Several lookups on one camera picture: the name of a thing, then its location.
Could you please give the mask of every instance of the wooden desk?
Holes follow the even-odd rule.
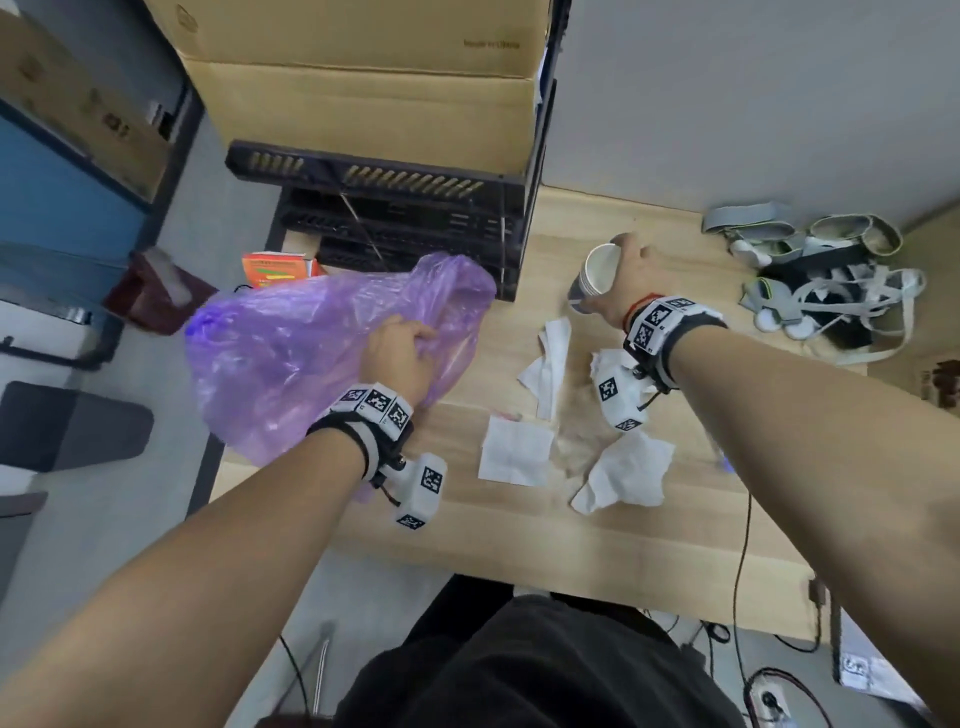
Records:
[[[572,312],[565,293],[592,247],[629,230],[656,241],[679,293],[722,311],[732,328],[762,336],[753,327],[752,314],[737,304],[750,271],[727,255],[720,238],[700,233],[699,215],[544,188],[516,302],[494,302],[467,373],[443,401],[418,415],[409,451],[435,452],[449,466],[440,512],[414,533],[392,523],[384,498],[353,503],[340,524],[336,547],[732,622],[747,493],[735,475],[717,467],[708,436],[680,393],[654,403],[646,426],[652,436],[677,446],[659,508],[618,504],[581,516],[568,503],[584,477],[568,478],[561,468],[554,469],[545,488],[477,478],[491,412],[536,420],[536,401],[516,376],[540,356],[537,334],[544,322],[560,316],[569,317],[573,335],[556,423],[558,447],[566,445],[564,451],[580,464],[574,470],[582,472],[586,460],[595,459],[612,441],[605,425],[575,423],[565,410],[579,400],[599,418],[599,405],[586,389],[590,353],[620,346],[622,334],[597,316]],[[797,347],[779,334],[764,340]],[[252,466],[228,452],[214,497],[251,471]],[[812,639],[816,612],[806,598],[811,575],[797,550],[755,506],[737,623]]]

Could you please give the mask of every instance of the hand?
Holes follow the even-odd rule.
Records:
[[[613,286],[601,296],[585,298],[581,306],[599,313],[612,327],[621,328],[634,303],[652,293],[669,296],[673,284],[660,267],[657,251],[652,246],[643,245],[636,233],[621,233],[611,242],[620,246],[620,262],[616,266]]]
[[[418,338],[432,339],[437,332],[419,321],[404,321],[395,314],[367,339],[360,358],[360,381],[380,382],[416,407],[433,381],[434,360],[417,354]]]

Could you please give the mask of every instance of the forearm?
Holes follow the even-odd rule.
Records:
[[[757,501],[939,712],[960,667],[960,422],[900,390],[721,328],[670,368]]]
[[[363,470],[324,430],[172,530],[13,678],[0,725],[223,725]]]

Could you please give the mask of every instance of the paper cup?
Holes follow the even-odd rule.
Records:
[[[612,288],[619,262],[620,246],[614,243],[604,243],[590,251],[580,274],[566,294],[570,307],[577,313],[590,313],[580,306],[580,302],[588,296],[607,293]]]

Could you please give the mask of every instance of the power outlet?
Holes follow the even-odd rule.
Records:
[[[754,683],[751,695],[754,699],[754,710],[763,725],[786,728],[794,726],[790,708],[786,704],[783,687],[770,680],[758,680]]]

